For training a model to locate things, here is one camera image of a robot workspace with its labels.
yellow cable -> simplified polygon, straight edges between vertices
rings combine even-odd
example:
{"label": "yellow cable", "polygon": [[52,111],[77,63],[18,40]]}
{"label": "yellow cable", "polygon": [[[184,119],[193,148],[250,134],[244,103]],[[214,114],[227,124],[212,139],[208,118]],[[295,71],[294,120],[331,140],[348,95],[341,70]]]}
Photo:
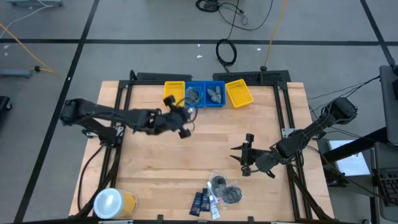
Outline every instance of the yellow cable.
{"label": "yellow cable", "polygon": [[41,68],[41,70],[46,71],[46,72],[50,72],[52,74],[54,74],[56,77],[60,78],[60,75],[58,75],[54,70],[52,70],[48,65],[44,64],[44,62],[42,62],[40,59],[38,59],[32,52],[30,52],[30,50],[25,47],[25,45],[19,41],[19,39],[12,34],[10,31],[8,31],[8,29],[6,27],[3,26],[2,23],[0,23],[0,27],[3,28],[12,38],[14,38],[14,40],[23,48],[26,50],[26,52],[32,56],[36,61],[38,61],[43,67],[45,67],[45,70],[43,68]]}
{"label": "yellow cable", "polygon": [[274,31],[272,32],[271,39],[270,39],[269,45],[268,45],[268,51],[267,51],[266,62],[264,62],[264,66],[267,65],[268,57],[269,57],[269,54],[271,53],[272,41],[274,40],[274,37],[275,37],[276,31],[278,30],[280,21],[282,20],[282,18],[283,18],[283,16],[284,16],[285,8],[286,8],[286,5],[287,5],[287,2],[288,2],[288,0],[285,0],[285,1],[284,1],[284,6],[282,7],[282,11],[281,11],[280,14],[279,14],[279,18],[278,18],[278,21],[276,22],[275,29],[274,29]]}

blue box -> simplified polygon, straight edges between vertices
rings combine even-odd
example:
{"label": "blue box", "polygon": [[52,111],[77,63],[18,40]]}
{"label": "blue box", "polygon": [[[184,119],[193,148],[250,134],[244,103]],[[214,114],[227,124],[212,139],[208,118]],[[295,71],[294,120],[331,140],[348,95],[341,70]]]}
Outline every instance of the blue box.
{"label": "blue box", "polygon": [[[216,86],[221,89],[221,103],[215,103],[211,100],[211,96],[207,94],[207,89],[216,91]],[[223,107],[225,105],[225,82],[224,81],[205,81],[205,106],[206,107]]]}
{"label": "blue box", "polygon": [[203,108],[205,107],[205,82],[185,82],[185,97],[187,97],[187,89],[192,87],[198,94],[200,95],[200,102],[195,105],[188,104],[185,100],[185,106],[194,107],[194,108]]}

small box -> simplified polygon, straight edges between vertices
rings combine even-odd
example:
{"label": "small box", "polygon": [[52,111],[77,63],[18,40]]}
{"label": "small box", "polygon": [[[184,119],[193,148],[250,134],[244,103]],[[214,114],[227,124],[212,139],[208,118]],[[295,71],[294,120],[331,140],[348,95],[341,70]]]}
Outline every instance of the small box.
{"label": "small box", "polygon": [[243,79],[227,83],[225,88],[234,108],[240,108],[253,102],[253,96]]}
{"label": "small box", "polygon": [[[196,104],[188,104],[187,103],[187,90],[189,88],[193,88],[200,96],[200,101]],[[194,107],[194,108],[203,108],[205,107],[205,82],[185,82],[185,106]]]}
{"label": "small box", "polygon": [[[211,96],[207,93],[207,89],[216,91],[216,86],[220,87],[221,90],[221,103],[215,103],[211,100]],[[205,106],[220,108],[225,105],[225,82],[224,81],[205,81]]]}
{"label": "small box", "polygon": [[185,82],[165,82],[164,83],[164,94],[163,99],[173,95],[175,98],[175,103],[178,103],[180,100],[181,105],[184,104],[184,93],[185,93]]}

concrete floor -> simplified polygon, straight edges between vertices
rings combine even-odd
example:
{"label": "concrete floor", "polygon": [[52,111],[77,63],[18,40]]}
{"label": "concrete floor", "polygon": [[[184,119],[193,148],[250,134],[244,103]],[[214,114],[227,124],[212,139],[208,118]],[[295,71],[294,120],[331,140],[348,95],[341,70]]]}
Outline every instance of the concrete floor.
{"label": "concrete floor", "polygon": [[[384,40],[398,41],[395,26],[398,23],[398,2],[366,2]],[[21,39],[71,39],[75,44],[26,45],[63,78],[39,73],[28,80],[0,79],[0,95],[10,96],[14,105],[0,130],[0,223],[14,220],[93,3],[94,0],[67,0],[64,7],[44,9],[10,28]],[[249,27],[261,23],[269,4],[270,0],[241,1],[239,6],[247,12]],[[269,40],[282,5],[282,0],[274,0],[263,27],[252,32],[234,29],[231,39]],[[0,22],[6,25],[32,10],[12,7],[1,1]],[[232,12],[225,13],[228,19],[232,18]],[[191,74],[194,80],[210,80],[213,73],[224,70],[216,59],[215,44],[203,44],[204,40],[225,38],[229,29],[219,14],[197,10],[194,0],[100,0],[88,39],[160,41],[156,44],[85,44],[67,98],[96,101],[102,81],[126,79],[130,69]],[[377,44],[342,44],[346,41],[377,41],[359,0],[289,1],[275,39],[340,41],[337,42],[340,44],[329,46],[273,46],[269,69],[288,69],[293,82],[304,82],[308,97],[369,80],[378,75],[380,65],[387,63]],[[163,40],[177,41],[162,44]],[[194,40],[200,46],[178,44],[179,40]],[[0,67],[30,68],[37,65],[17,44],[3,43],[0,46]],[[236,48],[238,58],[231,71],[243,72],[259,69],[268,46],[239,44]],[[398,58],[398,47],[389,47],[389,50],[393,57]],[[221,54],[228,59],[230,49],[222,46]],[[312,100],[310,104],[316,107],[334,97]],[[342,129],[365,135],[385,126],[380,109],[379,82],[366,85],[350,100],[359,108],[358,117]],[[351,139],[336,133],[328,137]],[[65,128],[57,124],[24,221],[67,217],[85,144],[86,138],[80,128]],[[336,218],[360,222],[370,217],[365,196],[344,189],[330,189],[330,195]]]}

wooden tabletop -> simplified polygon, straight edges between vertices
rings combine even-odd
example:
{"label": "wooden tabletop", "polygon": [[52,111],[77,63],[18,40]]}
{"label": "wooden tabletop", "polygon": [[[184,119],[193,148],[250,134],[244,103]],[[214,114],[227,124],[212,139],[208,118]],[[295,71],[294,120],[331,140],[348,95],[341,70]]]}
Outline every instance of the wooden tabletop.
{"label": "wooden tabletop", "polygon": [[[98,104],[113,107],[117,87],[118,82],[103,82]],[[296,128],[304,128],[312,120],[303,83],[288,83],[288,87]],[[239,163],[229,157],[240,156],[240,151],[230,148],[241,145],[246,133],[255,135],[253,147],[257,149],[268,149],[281,138],[273,88],[249,86],[249,90],[254,102],[248,106],[234,109],[227,99],[223,108],[199,110],[196,129],[186,139],[180,139],[177,132],[147,136],[144,133],[131,134],[132,130],[127,129],[116,188],[138,196],[138,208],[132,219],[155,220],[162,214],[165,220],[211,220],[210,212],[201,212],[200,217],[195,217],[189,215],[189,211],[195,193],[206,187],[210,174],[222,174],[228,182],[239,184],[243,199],[226,210],[220,210],[219,220],[247,221],[248,216],[253,216],[255,221],[294,221],[285,166],[277,165],[272,169],[275,179],[260,172],[243,177]],[[163,85],[134,85],[130,109],[160,108],[163,112],[168,111],[162,103],[163,92]],[[280,96],[288,127],[282,92]],[[316,147],[315,142],[310,142],[310,145]],[[88,140],[81,167],[98,148],[96,138]],[[326,214],[334,217],[320,157],[310,149],[304,149],[303,154],[307,188]],[[98,186],[103,155],[104,150],[91,161],[85,172],[82,205]],[[298,189],[297,192],[301,216],[305,217],[302,197]],[[77,185],[71,215],[77,213],[76,198]]]}

